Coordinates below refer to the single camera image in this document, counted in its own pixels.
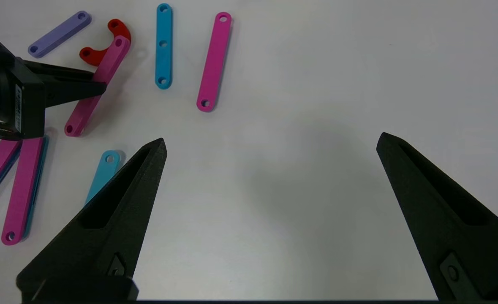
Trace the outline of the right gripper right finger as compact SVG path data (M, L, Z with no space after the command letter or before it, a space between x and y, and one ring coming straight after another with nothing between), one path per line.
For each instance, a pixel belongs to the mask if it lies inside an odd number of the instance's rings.
M440 301L498 301L498 216L405 140L376 151Z

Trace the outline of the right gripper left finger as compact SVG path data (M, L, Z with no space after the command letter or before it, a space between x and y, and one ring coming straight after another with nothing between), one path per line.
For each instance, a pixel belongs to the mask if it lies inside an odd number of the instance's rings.
M166 162L153 140L17 275L23 302L129 302L133 275Z

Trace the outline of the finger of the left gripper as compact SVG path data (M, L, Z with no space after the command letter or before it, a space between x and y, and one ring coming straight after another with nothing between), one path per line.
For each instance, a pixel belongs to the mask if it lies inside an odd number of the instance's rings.
M93 81L94 73L75 68L61 67L59 65L33 62L31 60L23 61L41 83L50 81Z
M76 78L50 78L44 80L45 101L44 109L65 103L94 98L102 95L107 88L104 81Z

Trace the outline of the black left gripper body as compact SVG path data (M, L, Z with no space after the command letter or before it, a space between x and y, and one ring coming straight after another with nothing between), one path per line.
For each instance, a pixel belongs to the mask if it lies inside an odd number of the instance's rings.
M0 139L44 136L45 102L45 84L0 42Z

